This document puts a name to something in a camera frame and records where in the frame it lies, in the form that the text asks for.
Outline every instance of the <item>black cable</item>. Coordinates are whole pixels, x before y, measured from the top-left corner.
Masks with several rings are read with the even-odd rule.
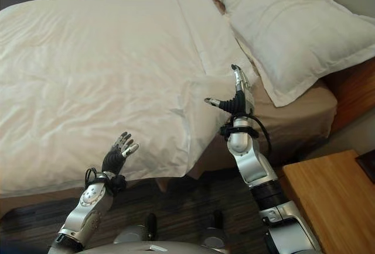
[[[271,144],[270,135],[268,134],[268,132],[267,132],[266,128],[264,127],[264,125],[262,124],[262,122],[258,118],[256,118],[254,115],[252,115],[252,114],[240,113],[240,114],[235,114],[235,115],[231,116],[231,118],[230,118],[230,124],[233,126],[234,119],[235,118],[240,118],[240,117],[250,118],[250,119],[256,121],[256,123],[259,124],[260,128],[263,131],[264,137],[267,140],[267,144],[268,144],[267,157],[269,157],[270,154],[271,154],[271,152],[272,152],[272,144]]]
[[[271,144],[270,135],[268,134],[266,128],[264,127],[264,125],[261,123],[261,121],[258,118],[256,118],[254,115],[248,115],[248,117],[251,118],[252,120],[256,121],[259,124],[260,128],[262,129],[264,137],[265,137],[265,139],[267,140],[267,143],[268,143],[267,157],[269,157],[271,152],[272,152],[272,144]]]

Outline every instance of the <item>robotic hand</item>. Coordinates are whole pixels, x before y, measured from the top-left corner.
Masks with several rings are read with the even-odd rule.
[[[239,66],[231,67],[236,76],[235,97],[229,101],[212,98],[205,101],[232,114],[230,122],[221,128],[221,134],[226,138],[228,150],[258,204],[263,222],[269,226],[265,234],[268,250],[272,254],[321,253],[310,227],[295,203],[285,196],[275,172],[253,139],[258,137],[251,126],[251,121],[255,120],[264,132],[270,152],[267,131],[253,116],[253,103],[248,100],[252,96],[246,75]]]
[[[131,134],[124,132],[111,146],[103,160],[101,172],[95,168],[86,171],[85,191],[61,227],[49,254],[72,254],[84,249],[112,206],[113,197],[126,188],[125,177],[119,173],[126,159],[139,148],[139,144],[129,140],[130,137]],[[90,179],[91,174],[94,174],[93,180]]]

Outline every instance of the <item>wooden furniture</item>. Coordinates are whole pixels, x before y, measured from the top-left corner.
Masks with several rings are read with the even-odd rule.
[[[375,253],[375,188],[354,150],[283,168],[325,254]]]
[[[337,99],[331,133],[375,107],[375,58],[323,78]]]

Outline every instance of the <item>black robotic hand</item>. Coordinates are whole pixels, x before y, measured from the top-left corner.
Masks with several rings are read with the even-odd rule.
[[[134,140],[130,137],[131,134],[128,132],[120,135],[103,160],[102,172],[110,172],[115,175],[120,173],[126,158],[139,148],[139,144],[133,144]]]

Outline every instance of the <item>white duvet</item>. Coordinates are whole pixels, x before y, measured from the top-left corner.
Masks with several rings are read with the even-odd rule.
[[[127,180],[186,174],[227,118],[236,63],[211,0],[38,0],[0,12],[0,195],[83,185],[123,131]]]

